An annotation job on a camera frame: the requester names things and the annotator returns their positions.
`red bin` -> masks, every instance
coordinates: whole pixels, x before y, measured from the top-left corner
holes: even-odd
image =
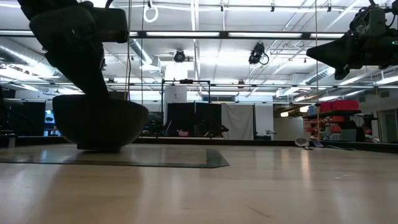
[[[331,103],[332,102],[323,102],[321,103],[320,112],[328,112],[331,111]]]
[[[359,110],[356,100],[336,100],[331,102],[331,110]]]

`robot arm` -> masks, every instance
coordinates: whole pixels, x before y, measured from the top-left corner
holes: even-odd
[[[108,97],[102,69],[103,42],[127,42],[122,9],[97,8],[86,1],[18,0],[45,57],[90,96]]]

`small object on floor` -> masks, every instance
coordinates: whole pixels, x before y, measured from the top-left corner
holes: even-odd
[[[305,150],[313,150],[312,148],[310,148],[310,142],[308,142],[306,139],[304,138],[298,138],[294,141],[294,143],[296,144],[296,146],[298,147],[302,147]]]
[[[316,146],[316,147],[324,147],[323,144],[318,141],[317,139],[312,139],[312,143]]]

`fluorescent light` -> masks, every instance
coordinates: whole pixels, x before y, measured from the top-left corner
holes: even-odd
[[[339,98],[340,96],[324,96],[322,98],[319,98],[319,101],[329,101],[329,100],[334,100]]]
[[[340,85],[347,85],[347,84],[353,83],[355,81],[358,81],[359,79],[360,79],[359,77],[350,78],[350,79],[347,79],[347,80],[341,82]]]
[[[30,30],[0,30],[0,35],[33,35]]]
[[[398,81],[398,76],[382,79],[380,81],[377,81],[376,84],[383,85],[383,84],[392,83],[392,82],[396,82],[396,81]]]
[[[305,96],[300,96],[300,97],[296,98],[294,101],[302,101],[302,100],[305,100],[305,99],[306,99]]]
[[[374,86],[337,86],[337,88],[374,88]]]
[[[344,34],[318,34],[318,38],[340,38],[340,37],[342,37],[342,36],[344,36]],[[311,34],[310,35],[310,38],[317,38],[317,34]]]
[[[378,86],[378,88],[397,89],[397,88],[398,88],[398,86]]]
[[[0,3],[0,6],[2,7],[13,7],[13,8],[21,8],[21,6],[19,4],[4,4],[4,3]]]
[[[303,106],[303,107],[300,108],[300,112],[301,113],[305,113],[305,112],[308,111],[308,108],[309,108],[309,106]]]
[[[215,84],[218,87],[250,87],[248,84]]]
[[[38,89],[36,89],[30,85],[25,85],[25,84],[21,84],[21,85],[10,84],[10,85],[18,87],[18,88],[24,88],[24,89],[30,90],[30,91],[38,91]]]
[[[229,37],[272,37],[272,38],[301,38],[301,33],[283,32],[230,32]]]
[[[218,37],[219,32],[146,32],[148,37]]]
[[[352,93],[348,93],[347,95],[345,95],[345,96],[353,96],[353,95],[357,95],[358,93],[361,93],[361,92],[363,92],[364,90],[359,90],[359,91],[355,91],[355,92],[352,92]]]
[[[257,87],[270,87],[270,88],[281,87],[281,88],[283,88],[283,87],[292,87],[292,85],[280,85],[280,84],[277,84],[277,85],[257,85]]]
[[[280,114],[280,117],[282,117],[282,118],[286,118],[288,116],[289,116],[289,112],[283,112]]]

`floor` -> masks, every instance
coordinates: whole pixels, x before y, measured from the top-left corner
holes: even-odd
[[[38,146],[56,151],[59,147]],[[218,149],[216,169],[0,164],[0,223],[397,223],[398,156]]]

